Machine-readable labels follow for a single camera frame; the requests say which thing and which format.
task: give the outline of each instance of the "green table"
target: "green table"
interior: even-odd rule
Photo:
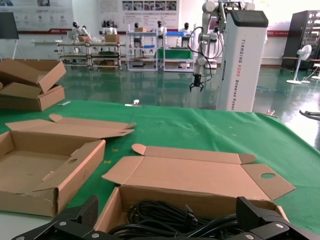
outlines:
[[[193,53],[186,49],[186,50],[179,50],[179,49],[166,49],[165,50],[165,59],[192,59]],[[158,59],[164,59],[164,49],[158,49]]]
[[[56,105],[44,112],[0,110],[0,133],[9,130],[4,123],[36,118],[49,120],[51,113],[137,123],[133,133],[107,139],[104,162],[80,189],[70,207],[82,204],[92,194],[98,194],[101,211],[115,186],[101,176],[121,157],[134,155],[131,150],[134,143],[249,153],[256,155],[257,163],[268,164],[296,186],[295,191],[276,200],[289,220],[320,234],[320,152],[275,118],[257,113],[160,106],[139,108],[72,100],[66,106]]]

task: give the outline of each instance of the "standing fan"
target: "standing fan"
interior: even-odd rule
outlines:
[[[313,66],[316,67],[316,70],[315,70],[315,71],[317,71],[318,68],[320,68],[320,64],[318,64],[318,63],[315,63]],[[313,80],[320,80],[320,71],[319,71],[319,73],[318,73],[318,76],[312,76],[311,78],[312,78]]]
[[[287,80],[288,84],[309,84],[310,82],[306,79],[303,79],[302,82],[298,80],[298,71],[300,67],[301,60],[307,60],[310,57],[312,47],[311,45],[305,45],[302,49],[298,50],[297,54],[299,55],[298,64],[294,73],[293,80]]]

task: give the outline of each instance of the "cardboard box on shelf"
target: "cardboard box on shelf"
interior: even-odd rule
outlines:
[[[146,33],[146,32],[147,32],[147,29],[146,29],[145,27],[136,27],[136,28],[134,29],[134,31],[135,31],[136,33]]]
[[[66,73],[56,60],[12,60],[0,62],[0,108],[43,111],[65,99],[57,81]]]
[[[79,39],[79,42],[82,42],[82,43],[90,43],[90,37],[88,36],[78,36],[78,39]]]
[[[120,43],[120,37],[118,34],[104,35],[106,43]]]
[[[0,210],[55,216],[104,159],[105,140],[135,124],[61,117],[6,123],[0,135]]]
[[[108,232],[125,223],[131,206],[143,200],[164,201],[180,209],[188,205],[198,216],[236,213],[236,198],[275,210],[273,200],[295,189],[265,164],[250,164],[251,154],[203,151],[134,144],[141,156],[123,157],[104,176],[120,184],[102,210],[95,229]],[[263,178],[272,174],[272,178]]]

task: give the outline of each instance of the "coiled black cable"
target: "coiled black cable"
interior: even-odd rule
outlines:
[[[109,231],[122,239],[137,237],[215,238],[224,240],[242,233],[235,214],[219,217],[195,216],[163,201],[141,201],[127,213],[130,224]]]

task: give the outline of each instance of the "wall poster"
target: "wall poster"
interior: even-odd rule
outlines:
[[[0,12],[12,12],[23,34],[64,34],[74,20],[72,0],[0,0]]]
[[[157,22],[164,23],[168,30],[177,31],[179,28],[180,0],[99,0],[99,20],[101,28],[103,21],[110,21],[118,33],[128,31],[135,23],[145,27],[147,31],[154,30]]]

